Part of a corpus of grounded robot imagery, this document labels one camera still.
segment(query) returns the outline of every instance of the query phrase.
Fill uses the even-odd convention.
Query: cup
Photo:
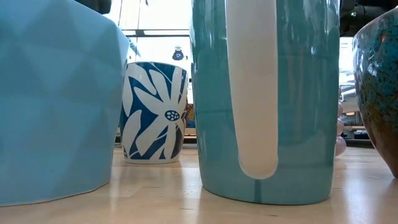
[[[204,188],[278,205],[329,197],[339,19],[339,0],[193,0],[193,95]]]
[[[187,71],[165,63],[130,63],[120,117],[125,161],[177,162],[186,126],[186,105]]]

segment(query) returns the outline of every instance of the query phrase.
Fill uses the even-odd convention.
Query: brown glazed pot
[[[398,9],[362,28],[353,48],[363,123],[374,147],[398,177]]]

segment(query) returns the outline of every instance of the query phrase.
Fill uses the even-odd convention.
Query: small object in background
[[[176,47],[173,54],[173,60],[182,60],[183,58],[184,54],[182,53],[182,49],[180,47]]]
[[[339,96],[341,95],[341,88],[339,87],[338,90]],[[336,150],[335,154],[336,156],[341,155],[343,152],[345,152],[347,148],[346,141],[341,137],[341,134],[343,133],[344,130],[344,122],[340,119],[341,115],[343,114],[343,105],[341,104],[341,101],[339,100],[338,102],[338,114],[337,114],[337,138],[336,138]]]
[[[177,162],[185,133],[187,72],[174,65],[135,62],[127,67],[120,117],[126,162]]]
[[[118,131],[116,132],[116,137],[115,137],[115,140],[114,140],[114,146],[115,147],[121,147],[121,136],[120,136],[120,128],[118,128]]]

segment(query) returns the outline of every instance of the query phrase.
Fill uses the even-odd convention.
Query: teal mug
[[[193,0],[201,179],[214,194],[300,205],[330,196],[339,0]]]

